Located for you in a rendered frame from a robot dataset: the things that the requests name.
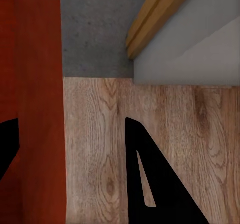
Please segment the storage box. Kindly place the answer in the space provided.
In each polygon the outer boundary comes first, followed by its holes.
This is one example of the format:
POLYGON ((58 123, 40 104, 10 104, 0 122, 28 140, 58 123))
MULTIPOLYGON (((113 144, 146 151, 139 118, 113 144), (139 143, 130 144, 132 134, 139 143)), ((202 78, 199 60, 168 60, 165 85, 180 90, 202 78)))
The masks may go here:
POLYGON ((61 0, 0 0, 0 124, 19 150, 0 180, 0 224, 66 224, 61 0))

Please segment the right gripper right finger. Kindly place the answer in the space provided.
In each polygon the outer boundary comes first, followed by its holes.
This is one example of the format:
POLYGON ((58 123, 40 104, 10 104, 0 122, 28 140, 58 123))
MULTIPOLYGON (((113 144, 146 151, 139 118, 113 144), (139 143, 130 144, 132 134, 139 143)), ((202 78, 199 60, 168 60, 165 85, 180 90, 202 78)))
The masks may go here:
POLYGON ((129 224, 210 224, 145 126, 125 119, 129 224), (140 158, 156 207, 145 204, 140 158))

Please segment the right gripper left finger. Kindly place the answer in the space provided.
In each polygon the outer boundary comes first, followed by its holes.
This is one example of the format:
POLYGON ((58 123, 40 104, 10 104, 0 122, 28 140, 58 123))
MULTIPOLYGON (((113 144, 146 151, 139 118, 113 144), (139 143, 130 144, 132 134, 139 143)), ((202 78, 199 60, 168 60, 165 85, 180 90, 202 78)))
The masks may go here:
POLYGON ((18 118, 0 124, 0 180, 20 149, 18 118))

